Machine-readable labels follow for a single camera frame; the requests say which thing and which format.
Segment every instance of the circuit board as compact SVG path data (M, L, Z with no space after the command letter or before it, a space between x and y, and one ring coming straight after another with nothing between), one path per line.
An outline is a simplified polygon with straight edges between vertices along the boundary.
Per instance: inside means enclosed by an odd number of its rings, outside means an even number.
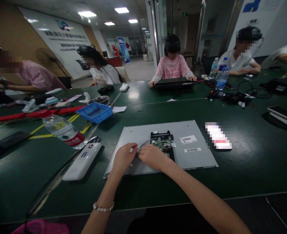
M152 141L152 145L155 145L160 150L164 151L171 148L171 141L170 140L163 140L163 141Z

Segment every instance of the dark green tabletop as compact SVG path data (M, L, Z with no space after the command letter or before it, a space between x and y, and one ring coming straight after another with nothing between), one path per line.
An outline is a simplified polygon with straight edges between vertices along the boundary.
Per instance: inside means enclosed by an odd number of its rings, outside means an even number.
M280 76L281 73L263 71L251 83L257 87ZM242 80L242 77L231 77L229 82L237 85ZM247 89L249 86L242 85L241 92ZM170 93L149 89L146 82L130 83L128 91L121 93L115 103L126 105L126 111L114 114L94 132L101 137L103 148L86 176L80 181L62 181L36 218L92 211L92 205L106 182L103 176L124 126L195 120L207 138L205 122L219 122L233 137L234 149L230 152L212 150L219 168L189 170L188 173L222 199L287 192L287 130L271 125L261 116L269 106L287 108L287 96L253 99L254 106L242 109L225 103L224 107L219 100L205 100L204 96L210 90L205 84L197 85L193 87L194 92L183 93L179 101L167 102L170 98L175 99ZM73 124L81 130L86 121L78 117ZM11 122L0 128L0 136L20 129L30 132L40 125L40 120ZM42 128L36 134L47 134L45 131ZM50 137L28 140L1 158L0 223L22 221L34 195L73 152L59 139ZM187 202L190 200L184 192L164 174L138 175L122 179L115 197L115 209Z

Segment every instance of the fluorescent light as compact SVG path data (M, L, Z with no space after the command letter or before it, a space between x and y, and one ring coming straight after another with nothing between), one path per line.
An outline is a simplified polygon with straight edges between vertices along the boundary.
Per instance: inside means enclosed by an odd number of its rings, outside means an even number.
M29 23L38 22L38 20L37 20L37 19L27 19L27 21L28 21Z
M105 23L105 25L110 26L110 25L115 25L115 23L112 23L112 22L106 22L106 23Z
M95 13L91 12L91 11L81 11L79 12L80 16L84 16L84 17L94 17L96 16Z
M128 13L129 10L126 7L121 7L121 8L114 8L119 14L122 13Z
M130 19L129 21L128 21L129 23L138 23L138 20L136 20L136 19Z

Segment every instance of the bottle cap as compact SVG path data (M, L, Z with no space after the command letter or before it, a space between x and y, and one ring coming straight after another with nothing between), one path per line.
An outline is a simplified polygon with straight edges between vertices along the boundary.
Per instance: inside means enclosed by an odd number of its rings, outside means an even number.
M38 117L40 118L46 118L52 115L52 112L48 109L40 110L38 113Z

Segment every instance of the laptop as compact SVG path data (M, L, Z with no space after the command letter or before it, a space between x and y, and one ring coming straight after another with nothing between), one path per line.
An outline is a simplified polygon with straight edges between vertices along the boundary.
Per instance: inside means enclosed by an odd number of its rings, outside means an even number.
M173 79L162 79L159 80L158 83L156 83L153 87L155 88L181 88L181 87L187 87L192 86L196 84L195 81L190 81L186 77L179 77L179 78L173 78Z

